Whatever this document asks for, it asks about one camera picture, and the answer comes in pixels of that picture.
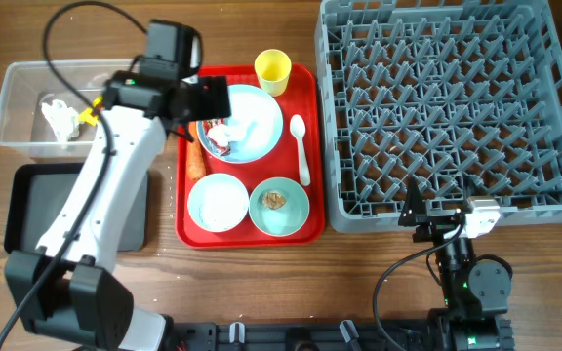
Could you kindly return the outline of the small white tissue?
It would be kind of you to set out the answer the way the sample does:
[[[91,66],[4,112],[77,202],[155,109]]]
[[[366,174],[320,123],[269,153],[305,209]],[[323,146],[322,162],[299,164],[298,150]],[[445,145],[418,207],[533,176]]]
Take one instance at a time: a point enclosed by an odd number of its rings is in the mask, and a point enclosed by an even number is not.
[[[254,122],[241,125],[219,124],[207,132],[207,137],[216,146],[227,148],[231,142],[243,140]]]

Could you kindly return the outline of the red snack wrapper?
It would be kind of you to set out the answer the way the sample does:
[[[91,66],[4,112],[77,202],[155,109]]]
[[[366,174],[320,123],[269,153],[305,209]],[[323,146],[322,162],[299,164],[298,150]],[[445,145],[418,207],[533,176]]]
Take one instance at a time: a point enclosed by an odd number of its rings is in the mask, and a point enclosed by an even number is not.
[[[202,123],[205,137],[219,156],[230,153],[229,131],[224,119],[214,119]]]

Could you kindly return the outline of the light blue rice bowl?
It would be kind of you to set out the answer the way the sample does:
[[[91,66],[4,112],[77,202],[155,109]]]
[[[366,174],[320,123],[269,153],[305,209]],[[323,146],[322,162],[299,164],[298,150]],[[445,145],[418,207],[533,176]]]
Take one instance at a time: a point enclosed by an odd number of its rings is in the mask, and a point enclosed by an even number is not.
[[[187,210],[190,215],[190,218],[194,221],[194,223],[201,229],[208,231],[202,224],[199,218],[199,208],[202,202],[203,197],[203,190],[210,186],[235,186],[240,187],[243,189],[245,194],[247,195],[247,211],[249,208],[249,194],[245,187],[245,185],[235,176],[229,174],[210,174],[206,175],[200,180],[198,180],[188,195],[187,199]]]

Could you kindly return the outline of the white rice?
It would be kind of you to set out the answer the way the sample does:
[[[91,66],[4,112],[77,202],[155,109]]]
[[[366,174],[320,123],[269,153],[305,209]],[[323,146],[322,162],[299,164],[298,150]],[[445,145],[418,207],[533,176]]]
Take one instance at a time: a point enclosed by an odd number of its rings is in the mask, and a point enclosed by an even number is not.
[[[211,232],[225,232],[237,226],[247,211],[247,195],[240,187],[210,186],[203,190],[199,218]]]

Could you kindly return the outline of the yellow sauce wrapper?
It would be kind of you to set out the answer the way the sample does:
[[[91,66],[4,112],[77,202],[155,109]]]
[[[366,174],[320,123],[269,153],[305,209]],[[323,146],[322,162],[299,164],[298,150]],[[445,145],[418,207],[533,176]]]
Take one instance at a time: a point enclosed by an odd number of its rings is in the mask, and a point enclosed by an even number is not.
[[[97,97],[93,101],[93,106],[86,108],[82,113],[77,116],[77,120],[80,123],[89,124],[95,126],[99,121],[98,111],[102,111],[102,97]]]

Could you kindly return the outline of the large white tissue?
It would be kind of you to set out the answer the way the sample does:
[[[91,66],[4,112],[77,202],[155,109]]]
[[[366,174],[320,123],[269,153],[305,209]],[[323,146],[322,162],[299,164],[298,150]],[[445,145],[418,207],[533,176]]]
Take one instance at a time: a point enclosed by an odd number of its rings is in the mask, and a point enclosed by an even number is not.
[[[60,147],[63,150],[68,149],[68,143],[79,136],[79,112],[60,99],[54,99],[51,103],[43,102],[41,112],[53,130]]]

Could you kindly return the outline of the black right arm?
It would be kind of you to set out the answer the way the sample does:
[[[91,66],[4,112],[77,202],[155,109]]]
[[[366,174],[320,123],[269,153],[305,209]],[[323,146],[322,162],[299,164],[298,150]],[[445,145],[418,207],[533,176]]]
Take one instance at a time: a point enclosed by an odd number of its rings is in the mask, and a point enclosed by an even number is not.
[[[469,193],[452,214],[430,215],[414,180],[410,180],[398,224],[413,227],[413,241],[433,244],[445,307],[427,319],[426,350],[512,350],[508,310],[512,267],[502,258],[474,252],[472,241],[487,234],[501,217],[490,196]]]

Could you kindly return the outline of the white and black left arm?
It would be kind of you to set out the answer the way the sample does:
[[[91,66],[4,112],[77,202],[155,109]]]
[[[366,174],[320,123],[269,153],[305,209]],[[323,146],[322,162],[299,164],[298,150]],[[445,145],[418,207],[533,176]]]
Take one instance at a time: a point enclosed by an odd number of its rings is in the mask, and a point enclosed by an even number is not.
[[[102,92],[90,153],[60,213],[32,251],[14,250],[5,278],[13,320],[28,332],[101,350],[162,350],[169,317],[135,305],[113,275],[139,188],[169,134],[230,113],[224,78],[202,78],[194,28],[155,19],[138,70],[119,70]]]

